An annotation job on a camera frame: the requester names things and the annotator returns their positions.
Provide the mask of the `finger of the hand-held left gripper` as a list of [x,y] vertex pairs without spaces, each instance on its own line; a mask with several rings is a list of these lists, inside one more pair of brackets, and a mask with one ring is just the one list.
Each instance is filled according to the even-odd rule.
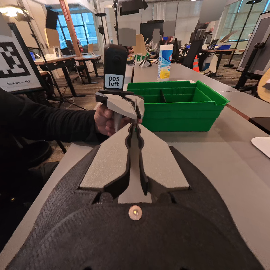
[[137,119],[137,113],[134,110],[133,104],[118,95],[106,95],[107,96],[107,108],[123,115],[129,117],[130,119]]
[[133,107],[133,102],[135,100],[135,98],[137,99],[137,118],[139,119],[143,119],[144,116],[144,98],[142,96],[138,96],[138,95],[126,95],[126,100],[128,100],[132,107]]

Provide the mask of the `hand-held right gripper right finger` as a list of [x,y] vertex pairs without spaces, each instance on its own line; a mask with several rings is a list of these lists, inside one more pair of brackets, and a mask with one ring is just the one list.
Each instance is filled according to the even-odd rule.
[[188,190],[190,185],[169,145],[142,124],[137,124],[138,203],[152,197]]

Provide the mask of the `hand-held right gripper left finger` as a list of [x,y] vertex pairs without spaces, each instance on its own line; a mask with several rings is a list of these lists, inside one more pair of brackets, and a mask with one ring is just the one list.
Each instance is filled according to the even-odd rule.
[[127,124],[95,147],[90,165],[79,185],[80,190],[107,192],[113,198],[129,185],[132,124]]

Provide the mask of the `green plastic bin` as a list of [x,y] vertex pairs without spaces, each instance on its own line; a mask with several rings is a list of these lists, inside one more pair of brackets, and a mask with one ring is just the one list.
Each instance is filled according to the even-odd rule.
[[144,98],[142,125],[151,132],[207,132],[229,102],[201,81],[129,83],[127,91]]

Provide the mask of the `person's left forearm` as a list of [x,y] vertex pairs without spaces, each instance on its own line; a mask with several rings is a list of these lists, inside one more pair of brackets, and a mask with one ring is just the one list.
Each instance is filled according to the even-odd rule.
[[1,134],[29,140],[101,143],[108,137],[96,132],[95,112],[56,109],[0,89]]

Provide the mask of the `wood-edged office desk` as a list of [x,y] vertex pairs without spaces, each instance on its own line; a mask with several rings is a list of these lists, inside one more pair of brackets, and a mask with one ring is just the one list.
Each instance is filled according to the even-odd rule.
[[[88,82],[85,84],[95,84],[98,82],[92,81],[92,78],[90,77],[90,74],[89,74],[89,71],[88,71],[88,68],[86,65],[86,62],[88,62],[88,61],[92,62],[96,77],[99,77],[99,75],[97,73],[95,62],[96,62],[96,60],[100,60],[101,57],[102,57],[101,55],[91,55],[91,54],[87,54],[87,55],[83,55],[83,56],[70,55],[70,56],[63,56],[63,57],[57,57],[54,59],[50,59],[50,60],[47,60],[47,62],[48,62],[48,65],[52,71],[56,70],[56,69],[62,69],[62,72],[63,72],[64,77],[66,79],[66,83],[67,83],[67,85],[71,91],[71,94],[72,94],[69,97],[86,97],[85,94],[77,94],[76,93],[74,86],[73,86],[73,83],[72,83],[72,80],[69,76],[69,73],[68,73],[68,70],[66,69],[66,67],[72,63],[72,59],[77,61],[77,62],[82,62],[83,66],[85,68],[86,76],[87,76],[87,80],[88,80]],[[41,59],[35,60],[34,63],[37,66],[43,65],[41,62]]]

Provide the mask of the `person's left hand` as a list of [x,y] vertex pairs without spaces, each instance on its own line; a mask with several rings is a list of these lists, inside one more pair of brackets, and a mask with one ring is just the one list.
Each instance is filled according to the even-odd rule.
[[101,104],[97,107],[94,114],[96,133],[109,137],[115,134],[113,115],[114,112],[108,109],[106,105]]

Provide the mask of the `yellow label wipes bottle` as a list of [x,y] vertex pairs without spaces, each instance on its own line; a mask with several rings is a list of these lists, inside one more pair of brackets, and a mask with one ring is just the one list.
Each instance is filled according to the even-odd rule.
[[170,78],[171,60],[173,53],[173,45],[161,45],[158,62],[158,76],[159,82],[168,81]]

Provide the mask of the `black tripod stand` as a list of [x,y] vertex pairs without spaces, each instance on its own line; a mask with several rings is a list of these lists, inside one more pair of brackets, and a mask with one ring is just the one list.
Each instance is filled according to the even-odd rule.
[[46,60],[46,58],[45,58],[45,55],[44,55],[44,53],[43,53],[43,51],[42,51],[42,49],[41,49],[41,47],[40,47],[40,42],[39,42],[39,40],[37,39],[36,34],[35,34],[35,32],[34,32],[34,30],[33,30],[33,28],[32,28],[32,23],[31,23],[30,16],[27,14],[26,9],[25,9],[25,7],[24,7],[22,1],[17,1],[17,5],[18,5],[19,9],[22,10],[24,16],[27,18],[27,19],[26,19],[26,22],[28,23],[29,28],[30,28],[30,30],[31,30],[31,32],[32,32],[31,35],[32,35],[33,38],[35,39],[35,41],[36,41],[36,43],[37,43],[37,45],[38,45],[38,48],[39,48],[39,50],[40,50],[40,52],[41,52],[41,54],[42,54],[41,62],[42,62],[42,64],[45,65],[46,68],[48,69],[48,72],[50,73],[50,75],[51,75],[51,77],[52,77],[52,80],[53,80],[53,82],[54,82],[54,85],[55,85],[55,87],[56,87],[56,89],[57,89],[57,91],[58,91],[58,93],[59,93],[60,100],[61,100],[61,102],[60,102],[59,105],[63,104],[63,105],[64,105],[64,108],[69,109],[70,106],[69,106],[69,107],[65,107],[65,101],[66,101],[66,102],[69,103],[70,105],[74,105],[74,106],[76,106],[76,107],[78,107],[78,108],[80,108],[80,109],[82,109],[82,110],[86,110],[85,108],[83,108],[83,107],[81,107],[81,106],[78,106],[76,103],[71,103],[68,99],[66,99],[66,98],[62,95],[62,93],[61,93],[61,91],[60,91],[60,89],[59,89],[59,86],[58,86],[58,84],[57,84],[57,82],[56,82],[56,80],[55,80],[55,77],[54,77],[54,75],[53,75],[53,73],[52,73],[52,70],[50,69],[50,67],[49,67],[49,65],[48,65],[48,62],[47,62],[47,60]]

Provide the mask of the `black and white marker sign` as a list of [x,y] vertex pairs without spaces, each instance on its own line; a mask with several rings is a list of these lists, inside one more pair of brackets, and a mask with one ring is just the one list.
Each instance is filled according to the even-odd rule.
[[6,21],[0,35],[0,87],[16,94],[45,90],[43,78],[18,28]]

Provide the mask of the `white document stand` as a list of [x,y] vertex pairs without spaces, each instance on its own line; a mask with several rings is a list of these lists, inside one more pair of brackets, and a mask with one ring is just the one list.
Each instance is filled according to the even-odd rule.
[[251,143],[265,156],[270,158],[270,137],[254,137],[251,139]]

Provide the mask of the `wooden document board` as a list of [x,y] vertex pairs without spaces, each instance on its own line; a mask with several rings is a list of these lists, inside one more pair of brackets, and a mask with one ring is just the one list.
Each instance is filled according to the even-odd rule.
[[262,76],[257,87],[258,97],[270,103],[270,69]]

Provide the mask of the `black floor lamp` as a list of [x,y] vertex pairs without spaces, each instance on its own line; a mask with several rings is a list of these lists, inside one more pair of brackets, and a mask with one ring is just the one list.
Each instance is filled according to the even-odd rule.
[[229,5],[221,36],[234,32],[227,41],[233,43],[231,48],[238,49],[239,44],[249,40],[259,15],[265,10],[266,2],[237,1]]

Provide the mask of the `grey panel on stand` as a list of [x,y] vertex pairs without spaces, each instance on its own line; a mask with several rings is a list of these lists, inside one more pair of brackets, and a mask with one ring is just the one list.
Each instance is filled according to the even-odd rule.
[[270,65],[270,11],[260,14],[242,55],[237,71],[241,76],[234,87],[244,90],[248,79],[260,80]]

